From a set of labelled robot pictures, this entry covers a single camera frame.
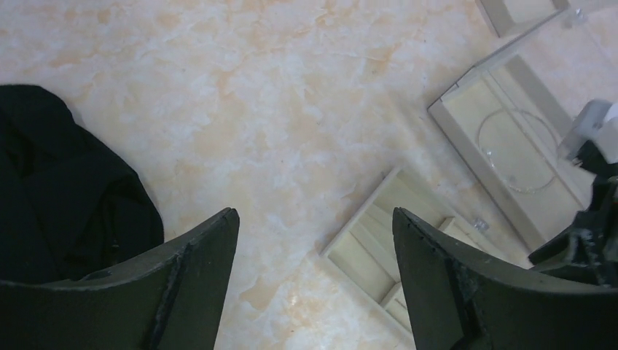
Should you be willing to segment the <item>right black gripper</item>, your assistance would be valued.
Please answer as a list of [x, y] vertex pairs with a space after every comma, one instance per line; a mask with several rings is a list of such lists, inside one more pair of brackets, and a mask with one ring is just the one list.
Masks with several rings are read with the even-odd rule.
[[575, 164], [595, 175], [590, 205], [572, 223], [528, 255], [532, 269], [550, 276], [594, 284], [617, 285], [617, 164], [592, 141], [577, 151]]

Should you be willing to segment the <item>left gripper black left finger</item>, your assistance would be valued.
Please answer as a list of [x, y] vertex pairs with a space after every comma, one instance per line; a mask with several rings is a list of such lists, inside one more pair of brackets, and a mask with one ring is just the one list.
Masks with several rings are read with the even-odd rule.
[[3, 349], [212, 349], [238, 242], [226, 208], [78, 281], [1, 283]]

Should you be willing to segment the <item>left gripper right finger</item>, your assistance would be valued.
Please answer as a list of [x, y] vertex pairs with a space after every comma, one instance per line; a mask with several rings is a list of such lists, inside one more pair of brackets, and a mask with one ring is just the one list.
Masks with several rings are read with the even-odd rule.
[[615, 349], [617, 290], [526, 270], [397, 207], [392, 232], [417, 349]]

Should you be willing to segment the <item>small silver stud earring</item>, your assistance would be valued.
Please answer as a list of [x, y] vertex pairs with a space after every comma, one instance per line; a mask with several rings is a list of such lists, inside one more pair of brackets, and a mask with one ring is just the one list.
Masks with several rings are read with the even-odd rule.
[[485, 233], [489, 229], [489, 224], [485, 220], [479, 217], [473, 219], [472, 225], [476, 230], [478, 230], [481, 233]]

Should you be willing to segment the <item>beige slotted ring tray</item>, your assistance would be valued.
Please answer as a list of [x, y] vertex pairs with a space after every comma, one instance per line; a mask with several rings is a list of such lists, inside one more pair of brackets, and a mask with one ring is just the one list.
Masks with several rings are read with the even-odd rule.
[[394, 168], [322, 251], [385, 318], [412, 337], [396, 261], [392, 215], [406, 208], [436, 229], [485, 253], [502, 252], [411, 168]]

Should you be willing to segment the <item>clear plastic box cover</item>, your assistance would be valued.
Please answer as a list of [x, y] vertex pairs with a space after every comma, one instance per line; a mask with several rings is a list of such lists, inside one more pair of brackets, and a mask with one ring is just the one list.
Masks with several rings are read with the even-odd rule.
[[585, 209], [594, 176], [559, 155], [584, 105], [617, 100], [617, 8], [553, 15], [468, 70], [430, 107], [528, 249]]

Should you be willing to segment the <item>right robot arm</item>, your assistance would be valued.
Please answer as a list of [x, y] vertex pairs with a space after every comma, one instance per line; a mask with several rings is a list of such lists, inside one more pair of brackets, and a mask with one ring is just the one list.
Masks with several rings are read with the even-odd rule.
[[588, 207], [528, 259], [550, 276], [617, 287], [617, 104], [589, 101], [559, 147], [559, 155], [594, 175]]

